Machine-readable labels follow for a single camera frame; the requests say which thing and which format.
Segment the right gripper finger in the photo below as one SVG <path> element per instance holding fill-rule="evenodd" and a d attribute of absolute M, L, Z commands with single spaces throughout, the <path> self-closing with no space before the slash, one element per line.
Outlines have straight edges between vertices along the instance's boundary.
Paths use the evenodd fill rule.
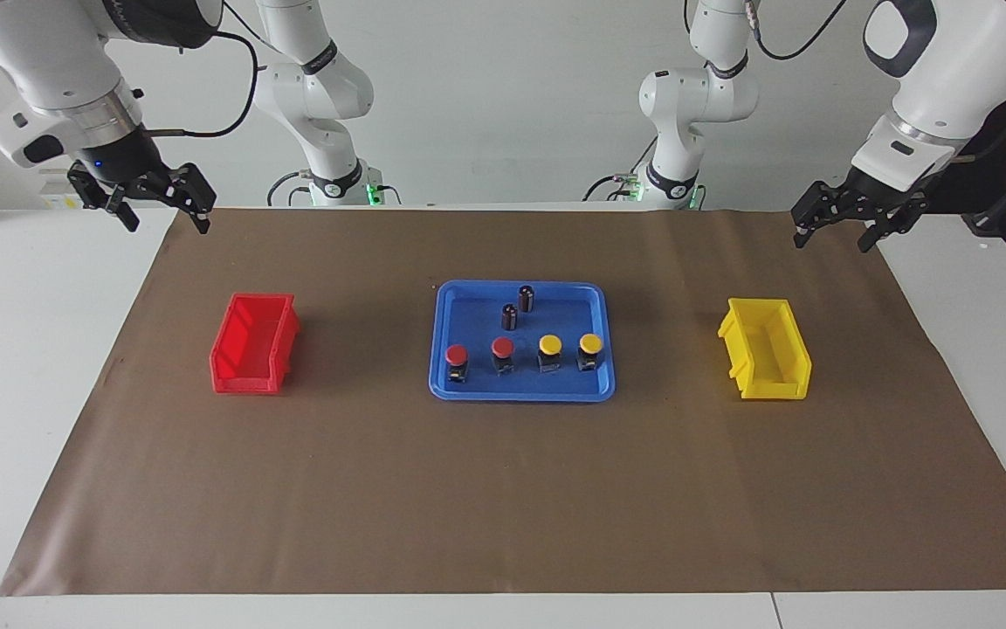
<path fill-rule="evenodd" d="M 128 232 L 137 231 L 139 216 L 129 207 L 120 184 L 116 184 L 112 191 L 104 190 L 81 161 L 73 161 L 67 169 L 67 180 L 88 210 L 102 210 L 119 220 Z"/>
<path fill-rule="evenodd" d="M 197 232 L 210 231 L 217 194 L 195 164 L 165 171 L 157 199 L 187 215 Z"/>

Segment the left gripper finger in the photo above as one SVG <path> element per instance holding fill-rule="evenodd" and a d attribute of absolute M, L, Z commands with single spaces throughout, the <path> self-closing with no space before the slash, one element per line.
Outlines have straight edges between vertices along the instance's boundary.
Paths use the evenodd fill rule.
<path fill-rule="evenodd" d="M 858 192 L 851 187 L 833 187 L 814 182 L 791 208 L 795 247 L 804 248 L 817 230 L 854 219 Z"/>
<path fill-rule="evenodd" d="M 861 219 L 866 223 L 866 230 L 858 238 L 859 251 L 867 253 L 884 238 L 898 232 L 909 232 L 926 212 L 926 199 L 910 199 L 891 210 L 874 208 L 863 211 Z"/>

